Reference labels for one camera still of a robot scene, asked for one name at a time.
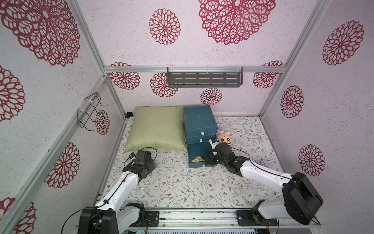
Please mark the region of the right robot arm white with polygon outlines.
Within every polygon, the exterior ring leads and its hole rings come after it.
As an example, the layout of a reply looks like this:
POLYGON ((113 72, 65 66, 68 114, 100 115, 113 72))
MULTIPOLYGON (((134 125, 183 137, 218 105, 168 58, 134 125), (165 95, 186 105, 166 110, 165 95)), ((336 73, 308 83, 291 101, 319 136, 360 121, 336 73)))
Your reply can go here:
POLYGON ((257 203, 254 213, 265 219, 290 217, 302 225, 317 222, 323 199, 308 177, 300 172, 281 173, 254 163, 249 155, 237 156, 225 142, 211 144, 205 164, 224 166, 230 173, 255 180, 280 193, 277 199, 257 203))

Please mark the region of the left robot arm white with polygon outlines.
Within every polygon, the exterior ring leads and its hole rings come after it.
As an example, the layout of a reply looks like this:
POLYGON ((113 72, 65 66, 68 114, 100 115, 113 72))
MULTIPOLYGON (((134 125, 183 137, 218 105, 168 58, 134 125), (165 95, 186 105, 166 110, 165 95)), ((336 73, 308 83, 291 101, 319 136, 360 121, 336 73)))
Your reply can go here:
POLYGON ((150 227, 159 225, 158 211, 147 212, 140 203, 123 206, 130 192, 157 167, 157 156, 152 157, 146 147, 132 155, 133 161, 124 167, 114 188, 94 207, 76 211, 81 212, 79 234, 122 234, 130 227, 145 227, 147 233, 150 227))

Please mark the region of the teal bottom drawer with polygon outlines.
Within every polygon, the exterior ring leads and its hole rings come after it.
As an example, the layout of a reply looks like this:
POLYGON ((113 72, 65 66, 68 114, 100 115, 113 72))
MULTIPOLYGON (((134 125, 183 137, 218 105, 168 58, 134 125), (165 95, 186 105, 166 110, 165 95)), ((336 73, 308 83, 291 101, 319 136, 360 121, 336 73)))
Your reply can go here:
POLYGON ((204 162, 191 163, 191 161, 197 156, 204 158, 204 154, 212 153, 214 149, 211 149, 211 146, 208 142, 188 144, 188 162, 189 168, 202 168, 205 167, 204 162))

